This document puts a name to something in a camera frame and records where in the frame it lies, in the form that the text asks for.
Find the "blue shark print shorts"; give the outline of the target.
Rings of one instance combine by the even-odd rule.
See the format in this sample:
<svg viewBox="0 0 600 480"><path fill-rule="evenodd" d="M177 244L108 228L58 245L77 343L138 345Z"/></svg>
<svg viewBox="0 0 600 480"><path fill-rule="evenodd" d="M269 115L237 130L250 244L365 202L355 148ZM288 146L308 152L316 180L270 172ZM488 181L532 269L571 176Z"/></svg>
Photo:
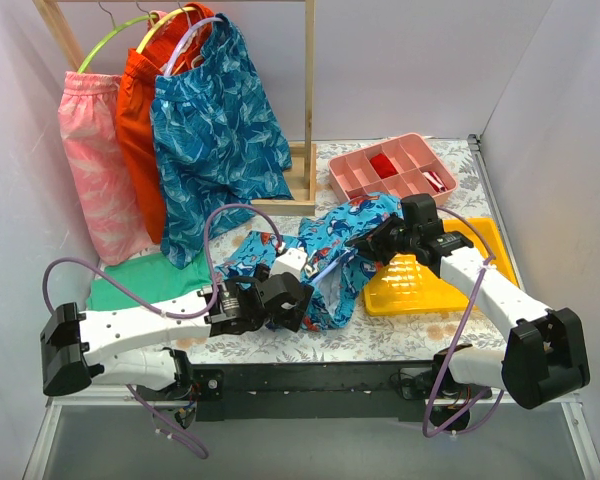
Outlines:
<svg viewBox="0 0 600 480"><path fill-rule="evenodd" d="M282 237L288 248L308 255L302 282L314 288L302 327L310 331L340 329L353 314L356 299L378 272L377 263L345 243L400 215L397 197L375 192L350 200L317 219L304 218L294 236Z"/></svg>

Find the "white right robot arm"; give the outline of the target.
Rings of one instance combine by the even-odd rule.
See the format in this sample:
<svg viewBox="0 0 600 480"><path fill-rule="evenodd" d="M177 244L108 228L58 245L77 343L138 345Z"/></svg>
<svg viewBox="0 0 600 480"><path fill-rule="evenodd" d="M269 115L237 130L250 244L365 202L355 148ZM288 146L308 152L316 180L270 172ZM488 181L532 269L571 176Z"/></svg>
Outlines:
<svg viewBox="0 0 600 480"><path fill-rule="evenodd" d="M504 390L525 408L587 386L591 375L584 331L569 308L552 309L506 279L458 231L448 232L428 194L401 201L401 214L347 241L367 260L388 264L411 254L478 308L506 339L503 352L449 346L432 365L430 393L455 397L468 385Z"/></svg>

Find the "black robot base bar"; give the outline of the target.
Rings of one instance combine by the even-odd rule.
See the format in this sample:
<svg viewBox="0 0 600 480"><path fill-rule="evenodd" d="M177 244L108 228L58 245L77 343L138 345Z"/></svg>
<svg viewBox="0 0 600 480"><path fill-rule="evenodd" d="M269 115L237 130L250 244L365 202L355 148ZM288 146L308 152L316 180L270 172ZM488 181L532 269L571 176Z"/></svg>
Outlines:
<svg viewBox="0 0 600 480"><path fill-rule="evenodd" d="M189 403L199 422L389 418L420 422L436 378L432 361L199 364L193 391L140 396Z"/></svg>

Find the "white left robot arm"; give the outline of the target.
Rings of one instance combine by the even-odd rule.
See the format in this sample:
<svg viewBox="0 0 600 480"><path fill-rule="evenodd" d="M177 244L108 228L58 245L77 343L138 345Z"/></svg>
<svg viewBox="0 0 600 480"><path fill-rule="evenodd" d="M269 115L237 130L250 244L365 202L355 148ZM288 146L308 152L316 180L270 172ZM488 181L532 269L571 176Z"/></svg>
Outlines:
<svg viewBox="0 0 600 480"><path fill-rule="evenodd" d="M271 323L296 332L312 286L291 273L235 277L150 307L82 312L58 306L40 334L42 388L48 397L80 392L92 384L132 384L185 398L202 383L185 352L169 343L187 338L241 335ZM166 306L179 308L176 317Z"/></svg>

